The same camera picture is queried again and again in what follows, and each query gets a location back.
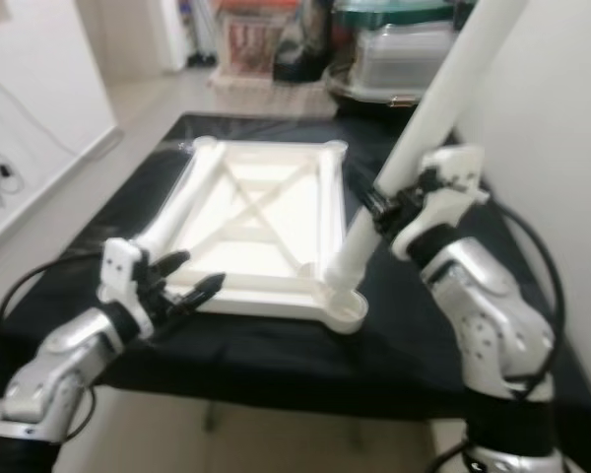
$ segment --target green lid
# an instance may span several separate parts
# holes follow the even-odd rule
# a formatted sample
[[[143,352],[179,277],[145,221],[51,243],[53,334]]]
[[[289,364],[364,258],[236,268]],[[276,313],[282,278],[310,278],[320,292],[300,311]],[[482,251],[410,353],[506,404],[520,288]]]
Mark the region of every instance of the green lid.
[[[378,30],[384,25],[450,21],[455,6],[447,0],[336,0],[334,13],[344,27]]]

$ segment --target storage container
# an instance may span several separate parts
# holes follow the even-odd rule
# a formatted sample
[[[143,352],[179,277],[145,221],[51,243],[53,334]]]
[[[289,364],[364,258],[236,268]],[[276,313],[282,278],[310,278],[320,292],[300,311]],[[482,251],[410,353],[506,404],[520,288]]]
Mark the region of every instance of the storage container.
[[[378,30],[385,25],[452,21],[458,4],[459,0],[335,0],[333,11],[338,25]]]
[[[453,45],[448,22],[386,26],[359,34],[349,83],[357,89],[391,89],[421,96]]]

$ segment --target black cloth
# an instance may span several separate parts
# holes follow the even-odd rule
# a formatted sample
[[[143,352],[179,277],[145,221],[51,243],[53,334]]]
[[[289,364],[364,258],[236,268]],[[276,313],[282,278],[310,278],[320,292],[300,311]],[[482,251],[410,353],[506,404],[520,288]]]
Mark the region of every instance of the black cloth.
[[[93,250],[108,237],[131,237],[141,231],[189,159],[184,140],[202,135],[284,142],[344,140],[349,144],[345,167],[350,167],[345,176],[355,168],[375,176],[399,131],[398,124],[352,117],[274,121],[183,116],[66,254]],[[345,199],[349,222],[359,205],[348,187]],[[512,272],[530,304],[549,312],[495,208],[471,210],[461,231],[481,241]],[[35,284],[0,332],[0,394],[48,332],[98,304],[98,283],[98,265],[78,263],[50,270]],[[369,312],[357,334],[337,335],[316,322],[198,314],[161,343],[129,350],[100,382],[279,409],[405,420],[463,417],[464,389],[453,332],[417,269],[379,247],[360,291]],[[591,471],[591,390],[569,349],[558,358],[556,385],[561,446]]]

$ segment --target white plastic tray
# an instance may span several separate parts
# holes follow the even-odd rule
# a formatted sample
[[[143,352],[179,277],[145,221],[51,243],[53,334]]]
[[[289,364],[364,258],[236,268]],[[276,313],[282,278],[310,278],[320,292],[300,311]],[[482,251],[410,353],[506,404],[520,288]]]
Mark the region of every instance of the white plastic tray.
[[[192,257],[169,288],[185,293],[225,272],[224,288],[202,310],[320,320],[341,333],[359,329],[365,299],[321,282],[344,237],[347,145],[203,137],[195,146],[196,157],[219,164],[170,239],[169,250],[188,249]]]

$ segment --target white tube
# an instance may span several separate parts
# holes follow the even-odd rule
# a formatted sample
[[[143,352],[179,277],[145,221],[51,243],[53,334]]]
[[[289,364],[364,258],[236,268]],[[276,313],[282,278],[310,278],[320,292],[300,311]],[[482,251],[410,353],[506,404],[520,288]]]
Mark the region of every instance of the white tube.
[[[346,155],[348,145],[343,141],[325,143],[326,150],[322,154],[318,167],[318,248],[315,273],[321,279],[322,272],[328,265],[336,250],[335,225],[333,212],[335,207],[336,187],[334,185],[342,159]]]
[[[185,221],[197,195],[210,181],[225,154],[226,145],[212,137],[197,138],[193,142],[195,165],[186,181],[180,181],[156,218],[134,238],[138,246],[149,252],[150,261],[163,255],[166,245]]]
[[[413,184],[420,158],[441,146],[521,16],[527,0],[481,0],[433,79],[376,183],[388,195]],[[326,269],[326,283],[354,289],[380,237],[360,209],[344,245]]]

